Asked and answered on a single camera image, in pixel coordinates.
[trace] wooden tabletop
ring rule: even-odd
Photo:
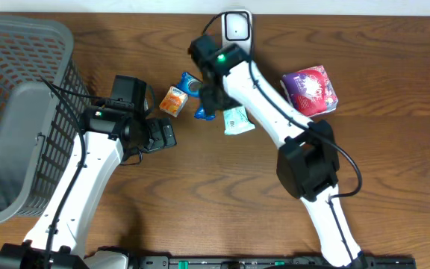
[[[44,13],[72,31],[74,60],[92,93],[109,96],[116,74],[136,76],[161,100],[183,71],[199,75],[187,48],[211,16]],[[352,234],[375,255],[413,256],[430,268],[430,18],[256,16],[256,60],[280,77],[322,64],[339,97],[324,118],[364,175],[342,200]],[[219,32],[219,23],[212,33]],[[140,254],[291,256],[319,253],[303,204],[281,186],[267,133],[224,135],[222,115],[196,120],[197,99],[172,119],[178,145],[118,167],[92,222],[87,252],[119,245]],[[156,111],[155,116],[166,116]],[[355,174],[341,160],[341,191]],[[0,225],[18,244],[37,221]]]

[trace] pink package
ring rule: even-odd
[[[288,102],[307,117],[336,109],[338,99],[323,66],[283,75],[281,86]]]

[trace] plastic basket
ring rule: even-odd
[[[72,61],[73,45],[71,32],[58,22],[0,16],[0,125],[11,94],[40,76],[66,90],[87,94]],[[62,95],[76,114],[89,105],[87,99]],[[46,135],[34,149],[39,150],[39,158],[32,170],[28,168],[26,176],[0,179],[0,223],[15,214],[41,214],[63,174],[76,130],[58,101],[54,108],[42,132]]]

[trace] white wall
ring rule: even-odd
[[[430,16],[430,0],[0,0],[0,11],[253,13]]]

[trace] gray basket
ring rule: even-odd
[[[72,61],[73,45],[71,32],[58,22],[0,16],[0,129],[17,121],[4,113],[5,108],[17,104],[14,96],[19,93],[30,96],[31,89],[40,89],[31,83],[40,76],[66,90],[87,94]],[[62,96],[76,114],[89,105],[87,99],[65,93]],[[66,167],[76,130],[67,110],[55,98],[51,100],[46,101],[54,107],[44,116],[46,121],[38,123],[42,130],[33,136],[36,142],[32,142],[34,148],[27,164],[2,162],[5,151],[0,150],[0,223],[15,214],[41,214]],[[0,130],[0,142],[4,140],[3,133]]]

